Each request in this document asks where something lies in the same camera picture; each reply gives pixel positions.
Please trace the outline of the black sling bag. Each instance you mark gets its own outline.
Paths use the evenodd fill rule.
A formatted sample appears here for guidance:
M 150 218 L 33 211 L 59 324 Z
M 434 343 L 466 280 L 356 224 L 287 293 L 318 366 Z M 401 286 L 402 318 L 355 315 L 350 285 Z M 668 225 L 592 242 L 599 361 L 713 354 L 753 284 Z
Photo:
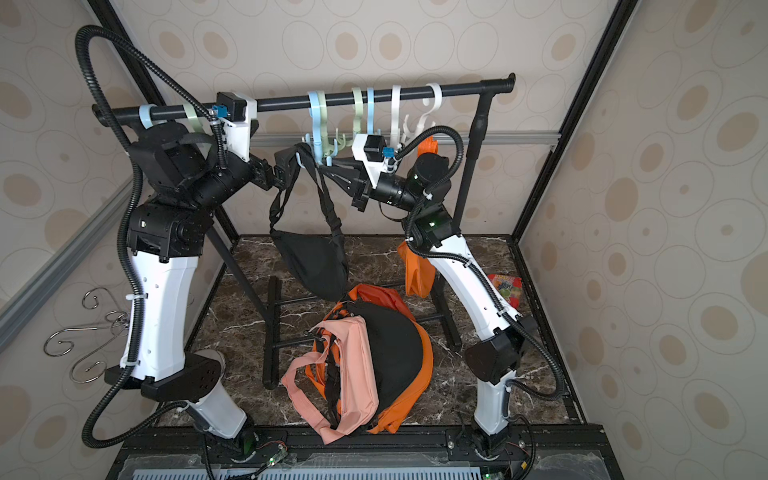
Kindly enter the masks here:
M 347 293 L 349 267 L 342 222 L 336 214 L 325 177 L 306 143 L 297 143 L 277 152 L 275 161 L 273 184 L 278 193 L 269 210 L 272 241 L 289 272 L 310 293 L 327 301 L 340 300 Z M 302 169 L 315 184 L 320 212 L 330 230 L 327 236 L 276 228 Z

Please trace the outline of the orange sling bag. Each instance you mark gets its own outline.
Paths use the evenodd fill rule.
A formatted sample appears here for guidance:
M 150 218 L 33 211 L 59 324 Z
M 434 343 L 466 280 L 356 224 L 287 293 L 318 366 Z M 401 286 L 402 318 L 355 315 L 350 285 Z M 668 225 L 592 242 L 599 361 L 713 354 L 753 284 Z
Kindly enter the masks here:
M 406 242 L 402 242 L 397 251 L 405 266 L 405 294 L 427 298 L 435 282 L 436 268 L 427 259 L 413 253 Z

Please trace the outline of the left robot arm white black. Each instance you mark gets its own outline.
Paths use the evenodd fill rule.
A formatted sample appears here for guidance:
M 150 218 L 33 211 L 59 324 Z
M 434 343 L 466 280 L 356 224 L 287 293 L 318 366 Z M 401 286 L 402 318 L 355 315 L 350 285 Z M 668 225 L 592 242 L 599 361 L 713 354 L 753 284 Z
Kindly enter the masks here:
M 215 231 L 213 213 L 268 167 L 249 152 L 257 121 L 216 126 L 222 143 L 167 122 L 143 130 L 126 149 L 134 187 L 149 183 L 155 193 L 145 202 L 133 195 L 119 227 L 118 257 L 131 285 L 129 333 L 119 365 L 106 373 L 111 388 L 85 425 L 91 447 L 101 443 L 93 435 L 96 420 L 122 389 L 186 410 L 220 439 L 244 437 L 248 416 L 222 384 L 220 356 L 185 352 L 191 283 Z

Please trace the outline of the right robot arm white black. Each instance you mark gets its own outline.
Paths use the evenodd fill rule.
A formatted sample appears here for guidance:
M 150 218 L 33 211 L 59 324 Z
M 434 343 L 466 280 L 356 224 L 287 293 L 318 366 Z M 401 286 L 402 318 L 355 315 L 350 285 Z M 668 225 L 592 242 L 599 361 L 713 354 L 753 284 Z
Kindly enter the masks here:
M 465 361 L 478 379 L 474 420 L 485 435 L 500 434 L 512 421 L 509 397 L 520 358 L 536 343 L 532 330 L 498 292 L 470 252 L 443 205 L 451 182 L 449 159 L 434 153 L 419 156 L 405 177 L 382 173 L 377 181 L 359 161 L 343 159 L 320 168 L 353 199 L 355 206 L 376 200 L 404 210 L 406 237 L 413 252 L 428 260 L 450 285 L 467 311 L 479 342 L 465 351 Z

